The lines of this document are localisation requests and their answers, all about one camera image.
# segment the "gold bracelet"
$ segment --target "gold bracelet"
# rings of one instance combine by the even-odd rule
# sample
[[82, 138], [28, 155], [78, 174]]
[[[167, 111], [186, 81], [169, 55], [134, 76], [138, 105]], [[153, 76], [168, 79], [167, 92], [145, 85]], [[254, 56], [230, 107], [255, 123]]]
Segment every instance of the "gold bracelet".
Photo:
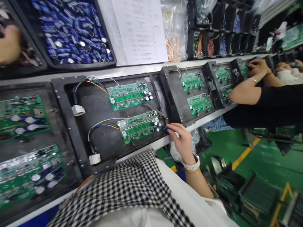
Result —
[[195, 173], [190, 173], [190, 172], [188, 172], [187, 170], [185, 170], [188, 174], [192, 174], [192, 175], [195, 175], [195, 174], [197, 174], [198, 172], [201, 172], [201, 170], [199, 169], [197, 172], [195, 172]]

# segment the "yellow line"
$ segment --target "yellow line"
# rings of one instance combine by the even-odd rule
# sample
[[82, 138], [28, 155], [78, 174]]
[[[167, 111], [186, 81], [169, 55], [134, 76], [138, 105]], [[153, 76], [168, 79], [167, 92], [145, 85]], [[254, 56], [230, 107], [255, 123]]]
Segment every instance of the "yellow line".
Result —
[[[260, 142], [261, 139], [257, 138], [253, 141], [253, 146], [256, 146], [259, 142]], [[248, 156], [248, 154], [251, 152], [251, 148], [248, 147], [241, 155], [240, 157], [238, 157], [238, 159], [233, 163], [233, 170], [235, 170], [239, 165], [240, 163]]]

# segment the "paper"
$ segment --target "paper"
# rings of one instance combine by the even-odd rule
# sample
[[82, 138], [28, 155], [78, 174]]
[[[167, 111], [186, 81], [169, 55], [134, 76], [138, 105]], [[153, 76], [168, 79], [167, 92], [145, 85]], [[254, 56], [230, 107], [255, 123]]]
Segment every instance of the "paper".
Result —
[[126, 56], [123, 49], [113, 3], [110, 0], [98, 0], [98, 3], [101, 9], [103, 20], [105, 22], [106, 30], [110, 38], [111, 45], [113, 46], [113, 50], [115, 52], [117, 66], [126, 66]]
[[112, 0], [128, 65], [168, 61], [160, 0]]

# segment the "black shirt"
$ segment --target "black shirt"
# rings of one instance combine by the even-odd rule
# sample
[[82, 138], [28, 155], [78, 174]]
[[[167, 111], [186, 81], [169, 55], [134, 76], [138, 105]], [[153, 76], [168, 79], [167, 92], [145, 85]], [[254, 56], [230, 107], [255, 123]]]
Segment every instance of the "black shirt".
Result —
[[263, 87], [255, 105], [238, 105], [223, 115], [232, 128], [278, 127], [303, 123], [303, 84]]

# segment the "bracelet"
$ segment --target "bracelet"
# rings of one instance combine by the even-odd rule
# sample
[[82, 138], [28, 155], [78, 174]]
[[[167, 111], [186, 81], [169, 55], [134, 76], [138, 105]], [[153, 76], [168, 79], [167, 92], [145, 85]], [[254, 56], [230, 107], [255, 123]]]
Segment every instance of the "bracelet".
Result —
[[195, 173], [190, 173], [190, 172], [188, 172], [187, 170], [185, 170], [188, 174], [192, 174], [192, 175], [195, 175], [195, 174], [197, 174], [198, 172], [201, 172], [201, 170], [199, 169], [197, 172], [195, 172]]
[[246, 80], [248, 80], [248, 79], [252, 79], [252, 80], [254, 80], [254, 81], [256, 82], [255, 86], [257, 85], [257, 83], [258, 83], [258, 81], [257, 81], [257, 80], [255, 80], [254, 78], [247, 78]]

